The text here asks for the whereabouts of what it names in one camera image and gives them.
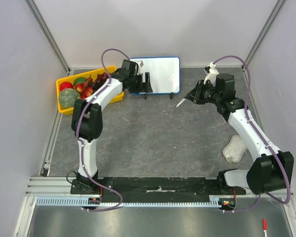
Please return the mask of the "blue framed whiteboard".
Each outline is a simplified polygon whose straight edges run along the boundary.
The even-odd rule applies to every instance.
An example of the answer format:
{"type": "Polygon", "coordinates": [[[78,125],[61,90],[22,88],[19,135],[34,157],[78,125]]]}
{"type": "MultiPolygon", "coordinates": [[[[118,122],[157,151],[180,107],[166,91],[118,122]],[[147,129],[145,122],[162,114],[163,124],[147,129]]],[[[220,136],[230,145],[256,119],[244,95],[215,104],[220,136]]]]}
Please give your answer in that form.
{"type": "Polygon", "coordinates": [[[150,83],[153,93],[144,93],[147,97],[150,94],[169,94],[173,98],[181,89],[180,58],[178,56],[166,57],[133,57],[131,61],[142,60],[143,82],[145,72],[150,73],[150,83]]]}

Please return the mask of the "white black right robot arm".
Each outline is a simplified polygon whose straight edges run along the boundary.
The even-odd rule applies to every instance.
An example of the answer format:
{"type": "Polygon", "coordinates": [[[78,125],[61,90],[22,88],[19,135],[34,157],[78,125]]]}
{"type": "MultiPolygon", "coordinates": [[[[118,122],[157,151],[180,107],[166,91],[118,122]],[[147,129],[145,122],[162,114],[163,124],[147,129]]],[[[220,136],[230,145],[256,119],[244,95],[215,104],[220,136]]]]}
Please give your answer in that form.
{"type": "Polygon", "coordinates": [[[253,164],[249,170],[223,171],[217,191],[228,194],[234,187],[250,189],[255,195],[286,189],[290,191],[294,157],[275,146],[259,128],[244,100],[236,97],[231,74],[218,74],[216,81],[199,80],[185,98],[197,105],[214,104],[217,111],[242,138],[253,164]]]}

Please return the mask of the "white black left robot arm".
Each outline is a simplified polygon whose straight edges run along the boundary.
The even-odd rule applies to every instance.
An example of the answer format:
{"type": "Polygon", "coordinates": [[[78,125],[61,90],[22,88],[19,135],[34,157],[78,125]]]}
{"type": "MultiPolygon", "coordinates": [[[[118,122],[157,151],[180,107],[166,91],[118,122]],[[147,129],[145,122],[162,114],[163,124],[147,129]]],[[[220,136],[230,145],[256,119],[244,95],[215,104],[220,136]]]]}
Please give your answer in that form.
{"type": "Polygon", "coordinates": [[[124,60],[106,82],[88,99],[77,99],[74,103],[72,130],[79,145],[79,169],[72,180],[71,194],[97,194],[98,183],[96,164],[97,139],[103,130],[103,109],[124,90],[130,93],[152,93],[149,72],[141,72],[142,60],[124,60]]]}

